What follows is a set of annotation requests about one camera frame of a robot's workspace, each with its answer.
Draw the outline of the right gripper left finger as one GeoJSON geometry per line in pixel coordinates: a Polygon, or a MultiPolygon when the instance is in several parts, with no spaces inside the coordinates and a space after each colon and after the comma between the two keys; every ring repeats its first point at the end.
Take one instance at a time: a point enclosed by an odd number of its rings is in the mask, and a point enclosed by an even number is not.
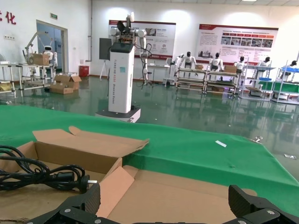
{"type": "Polygon", "coordinates": [[[56,209],[28,220],[27,224],[108,224],[96,215],[100,208],[100,185],[93,184],[83,194],[68,197],[56,209]]]}

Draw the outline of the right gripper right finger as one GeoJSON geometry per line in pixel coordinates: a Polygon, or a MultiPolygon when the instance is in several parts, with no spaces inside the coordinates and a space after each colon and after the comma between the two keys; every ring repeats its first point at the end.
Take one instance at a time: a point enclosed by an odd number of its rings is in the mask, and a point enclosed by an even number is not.
{"type": "Polygon", "coordinates": [[[297,224],[299,218],[272,204],[266,198],[247,194],[237,185],[228,188],[228,204],[236,219],[229,224],[297,224]]]}

